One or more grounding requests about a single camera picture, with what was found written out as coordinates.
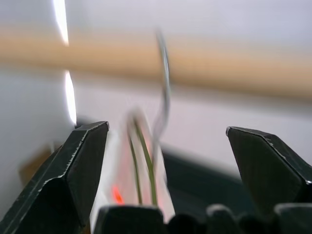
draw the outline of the red light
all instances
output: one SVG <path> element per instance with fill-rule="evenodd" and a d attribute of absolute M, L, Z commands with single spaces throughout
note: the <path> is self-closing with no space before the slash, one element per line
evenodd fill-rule
<path fill-rule="evenodd" d="M 124 204 L 123 199 L 120 195 L 119 189 L 116 186 L 113 187 L 113 199 L 116 203 L 120 205 Z"/>

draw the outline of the dark green surface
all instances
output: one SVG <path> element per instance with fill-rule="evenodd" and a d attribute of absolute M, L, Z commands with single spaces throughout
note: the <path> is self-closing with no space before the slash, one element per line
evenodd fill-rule
<path fill-rule="evenodd" d="M 168 189 L 175 213 L 185 213 L 205 220 L 206 208 L 224 204 L 234 214 L 254 214 L 254 205 L 240 179 L 212 168 L 181 160 L 180 156 L 164 150 Z"/>
<path fill-rule="evenodd" d="M 229 127 L 229 141 L 244 185 L 263 215 L 276 204 L 312 202 L 312 167 L 275 135 Z"/>

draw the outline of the blurry object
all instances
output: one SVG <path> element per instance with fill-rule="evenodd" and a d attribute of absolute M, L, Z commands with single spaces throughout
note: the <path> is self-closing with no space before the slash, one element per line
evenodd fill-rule
<path fill-rule="evenodd" d="M 170 72 L 169 72 L 169 64 L 168 64 L 168 52 L 165 44 L 165 40 L 163 35 L 158 32 L 157 35 L 159 50 L 163 62 L 163 100 L 162 100 L 162 108 L 160 109 L 160 113 L 158 118 L 155 121 L 153 127 L 153 144 L 152 144 L 152 161 L 155 163 L 157 160 L 157 148 L 159 145 L 159 140 L 168 123 L 169 119 L 169 111 L 170 111 Z"/>
<path fill-rule="evenodd" d="M 200 40 L 172 39 L 168 44 L 174 84 L 312 99 L 311 55 L 238 50 Z M 109 35 L 97 40 L 73 36 L 68 46 L 42 35 L 2 30 L 0 36 L 1 62 L 146 81 L 161 77 L 157 51 L 154 41 L 126 42 Z"/>
<path fill-rule="evenodd" d="M 107 132 L 107 122 L 74 130 L 6 213 L 0 233 L 80 233 L 98 189 Z"/>

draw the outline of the metal wire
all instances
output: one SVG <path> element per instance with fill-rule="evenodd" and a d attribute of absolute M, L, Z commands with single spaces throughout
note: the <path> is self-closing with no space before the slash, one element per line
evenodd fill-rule
<path fill-rule="evenodd" d="M 166 129 L 168 119 L 169 119 L 169 112 L 170 112 L 170 77 L 169 77 L 169 64 L 168 64 L 168 52 L 165 44 L 165 40 L 163 35 L 158 31 L 157 32 L 157 41 L 158 46 L 160 49 L 161 59 L 163 62 L 163 76 L 164 76 L 164 85 L 163 85 L 163 102 L 158 117 L 155 121 L 153 127 L 153 143 L 152 143 L 152 162 L 153 165 L 156 163 L 156 155 L 158 144 L 161 135 L 163 134 L 164 130 Z"/>

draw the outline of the wooden rod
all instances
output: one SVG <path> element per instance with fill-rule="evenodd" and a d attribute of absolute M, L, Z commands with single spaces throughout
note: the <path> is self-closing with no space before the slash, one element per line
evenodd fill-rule
<path fill-rule="evenodd" d="M 171 80 L 217 88 L 312 99 L 312 57 L 222 48 L 199 40 L 167 40 Z M 156 39 L 75 37 L 70 45 L 40 35 L 1 33 L 0 62 L 161 81 Z"/>

